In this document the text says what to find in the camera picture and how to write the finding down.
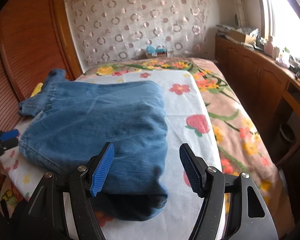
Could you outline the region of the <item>blue denim pants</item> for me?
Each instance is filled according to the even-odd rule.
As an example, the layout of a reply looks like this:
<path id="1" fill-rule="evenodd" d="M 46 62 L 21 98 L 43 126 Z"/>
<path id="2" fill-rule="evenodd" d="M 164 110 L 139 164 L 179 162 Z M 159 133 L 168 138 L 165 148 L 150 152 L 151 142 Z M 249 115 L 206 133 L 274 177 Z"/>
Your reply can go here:
<path id="1" fill-rule="evenodd" d="M 91 194 L 97 208 L 121 220 L 146 221 L 168 198 L 159 179 L 167 154 L 161 88 L 135 81 L 109 85 L 69 81 L 49 72 L 42 90 L 19 103 L 32 122 L 19 150 L 34 165 L 67 174 L 85 165 L 110 142 L 114 159 L 102 187 Z"/>

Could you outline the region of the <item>yellow plush toy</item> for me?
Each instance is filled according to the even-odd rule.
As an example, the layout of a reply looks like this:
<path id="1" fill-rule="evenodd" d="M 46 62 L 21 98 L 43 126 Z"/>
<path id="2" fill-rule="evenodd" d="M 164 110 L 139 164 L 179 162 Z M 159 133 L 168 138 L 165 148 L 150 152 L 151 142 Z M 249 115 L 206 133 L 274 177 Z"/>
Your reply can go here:
<path id="1" fill-rule="evenodd" d="M 40 93 L 40 91 L 42 90 L 43 85 L 44 85 L 44 84 L 43 84 L 42 82 L 38 83 L 38 84 L 35 86 L 34 90 L 32 91 L 30 97 L 33 97 L 33 96 L 35 96 L 36 94 Z"/>

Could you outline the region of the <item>pink floral blanket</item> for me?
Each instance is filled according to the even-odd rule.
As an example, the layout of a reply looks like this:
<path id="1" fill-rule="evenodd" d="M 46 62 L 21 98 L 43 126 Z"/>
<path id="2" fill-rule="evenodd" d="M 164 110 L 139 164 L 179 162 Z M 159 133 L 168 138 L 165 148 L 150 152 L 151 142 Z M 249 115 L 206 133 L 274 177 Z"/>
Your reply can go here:
<path id="1" fill-rule="evenodd" d="M 130 72 L 183 70 L 189 72 L 205 103 L 218 147 L 221 167 L 226 174 L 248 172 L 269 208 L 278 236 L 294 228 L 289 196 L 280 173 L 271 161 L 260 132 L 217 66 L 204 59 L 128 61 L 101 64 L 86 74 L 121 76 Z"/>

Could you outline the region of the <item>brown wooden wardrobe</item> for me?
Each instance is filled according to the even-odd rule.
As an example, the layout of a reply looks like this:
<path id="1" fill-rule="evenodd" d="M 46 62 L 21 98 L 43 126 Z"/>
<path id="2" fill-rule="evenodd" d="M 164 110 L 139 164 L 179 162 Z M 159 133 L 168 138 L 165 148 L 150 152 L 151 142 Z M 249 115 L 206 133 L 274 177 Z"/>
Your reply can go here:
<path id="1" fill-rule="evenodd" d="M 18 103 L 53 68 L 69 80 L 83 73 L 65 0 L 8 0 L 0 11 L 0 131 L 17 125 Z"/>

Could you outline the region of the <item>wooden window cabinet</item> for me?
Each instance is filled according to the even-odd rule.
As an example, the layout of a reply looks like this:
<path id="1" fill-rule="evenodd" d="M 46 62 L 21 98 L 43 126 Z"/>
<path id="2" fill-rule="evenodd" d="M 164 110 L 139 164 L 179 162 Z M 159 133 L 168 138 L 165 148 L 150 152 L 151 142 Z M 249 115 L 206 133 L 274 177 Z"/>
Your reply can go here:
<path id="1" fill-rule="evenodd" d="M 292 114 L 300 122 L 300 80 L 266 55 L 215 37 L 215 59 L 261 134 L 273 162 L 283 166 L 300 148 L 300 130 L 287 148 L 275 153 L 280 125 Z"/>

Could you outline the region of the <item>circle patterned sheer curtain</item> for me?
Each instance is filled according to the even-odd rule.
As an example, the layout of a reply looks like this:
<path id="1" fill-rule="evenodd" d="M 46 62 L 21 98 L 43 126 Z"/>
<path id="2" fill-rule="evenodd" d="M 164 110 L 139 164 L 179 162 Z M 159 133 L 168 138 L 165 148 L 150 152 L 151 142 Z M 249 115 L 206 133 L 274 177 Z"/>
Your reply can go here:
<path id="1" fill-rule="evenodd" d="M 141 59 L 148 45 L 168 56 L 206 53 L 209 0 L 66 0 L 78 58 L 85 69 Z"/>

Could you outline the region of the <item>pink bottle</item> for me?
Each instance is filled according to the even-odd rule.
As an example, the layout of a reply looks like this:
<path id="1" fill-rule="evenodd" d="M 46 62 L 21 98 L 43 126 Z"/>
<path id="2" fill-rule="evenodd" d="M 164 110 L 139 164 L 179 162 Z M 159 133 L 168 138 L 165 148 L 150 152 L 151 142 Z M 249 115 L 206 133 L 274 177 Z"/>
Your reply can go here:
<path id="1" fill-rule="evenodd" d="M 268 36 L 268 40 L 264 44 L 264 53 L 270 57 L 272 57 L 274 46 L 273 46 L 273 37 L 271 35 Z"/>

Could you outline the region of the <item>cardboard box on cabinet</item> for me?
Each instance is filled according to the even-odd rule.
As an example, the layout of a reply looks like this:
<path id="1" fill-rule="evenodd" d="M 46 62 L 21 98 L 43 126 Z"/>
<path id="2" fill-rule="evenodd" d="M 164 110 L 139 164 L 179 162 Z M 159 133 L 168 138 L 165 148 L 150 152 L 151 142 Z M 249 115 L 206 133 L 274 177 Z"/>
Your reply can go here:
<path id="1" fill-rule="evenodd" d="M 254 44 L 256 37 L 252 37 L 235 30 L 230 30 L 229 36 L 238 42 L 243 42 L 247 44 Z"/>

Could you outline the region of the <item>bright window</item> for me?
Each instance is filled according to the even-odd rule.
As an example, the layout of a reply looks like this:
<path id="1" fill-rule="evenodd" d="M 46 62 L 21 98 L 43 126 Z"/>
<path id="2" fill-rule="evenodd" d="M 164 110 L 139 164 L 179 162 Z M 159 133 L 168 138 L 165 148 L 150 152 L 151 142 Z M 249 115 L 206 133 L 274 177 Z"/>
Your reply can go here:
<path id="1" fill-rule="evenodd" d="M 300 60 L 300 16 L 291 0 L 259 0 L 261 33 L 273 37 L 274 46 Z"/>

